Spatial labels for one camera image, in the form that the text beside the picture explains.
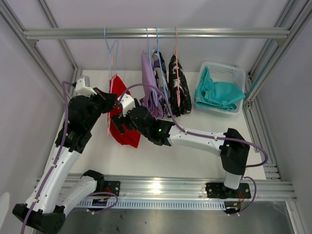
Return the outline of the red trousers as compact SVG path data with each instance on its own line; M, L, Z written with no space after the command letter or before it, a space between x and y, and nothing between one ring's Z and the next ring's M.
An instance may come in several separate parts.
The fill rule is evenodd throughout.
M116 94L117 97L126 90L126 86L119 76L115 75L111 82L111 93ZM110 133L111 136L121 145L130 145L137 148L140 141L141 134L136 130L128 130L123 122L122 108L117 106L110 112Z

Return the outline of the light blue wire hanger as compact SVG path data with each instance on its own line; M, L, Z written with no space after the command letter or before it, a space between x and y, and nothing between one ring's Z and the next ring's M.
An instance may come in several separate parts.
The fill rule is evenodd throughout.
M111 80L111 78L113 77L113 75L116 72L116 66L114 65L113 49L114 49L114 46L116 46L116 56L117 56L117 54L118 54L118 46L119 46L119 39L114 40L113 44L110 45L108 43L108 38L107 38L107 27L104 28L103 35L104 35L104 40L105 40L105 43L106 43L107 50L109 52L109 80Z

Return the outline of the teal trousers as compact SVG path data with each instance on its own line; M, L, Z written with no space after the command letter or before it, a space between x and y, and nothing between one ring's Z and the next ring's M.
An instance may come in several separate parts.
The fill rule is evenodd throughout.
M223 81L215 82L206 66L195 90L195 106L225 112L235 111L237 110L236 103L243 100L244 97L244 92L236 84Z

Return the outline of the white plastic mesh basket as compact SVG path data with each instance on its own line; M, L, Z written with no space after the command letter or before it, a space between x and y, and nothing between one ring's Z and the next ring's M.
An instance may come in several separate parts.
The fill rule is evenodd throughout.
M224 65L220 63L215 63L215 62L204 62L201 65L198 79L195 85L195 90L199 84L199 80L201 77L201 74L203 72L203 69L205 67L208 67L211 73L211 77L215 82L218 81L223 81L223 82L231 82L236 84L242 92L245 94L245 79L246 79L246 73L244 70L236 68L234 66L229 66L229 65ZM218 116L224 116L224 117L232 117L232 116L237 116L241 113L242 111L242 105L243 105L243 100L239 101L236 103L237 105L237 110L235 111L219 111L217 109L203 109L200 107L196 107L202 111L206 111L208 113L218 115Z

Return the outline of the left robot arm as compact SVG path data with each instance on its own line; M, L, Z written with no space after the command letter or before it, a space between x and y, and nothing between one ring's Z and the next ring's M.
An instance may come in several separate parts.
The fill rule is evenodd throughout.
M66 193L61 195L60 190L90 140L98 118L111 112L116 100L116 94L94 88L89 96L78 95L65 102L65 120L55 141L49 168L27 201L13 208L12 213L23 222L23 228L29 226L45 234L57 234L66 216L86 196L112 196L104 175L93 170L86 171Z

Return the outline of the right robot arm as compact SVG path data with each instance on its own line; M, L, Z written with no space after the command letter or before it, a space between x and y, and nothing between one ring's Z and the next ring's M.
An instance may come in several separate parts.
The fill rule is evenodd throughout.
M220 157L225 171L223 194L233 197L239 192L250 146L237 130L229 128L225 133L187 130L172 121L156 119L143 106L113 117L112 122L120 133L136 130L157 146L186 146Z

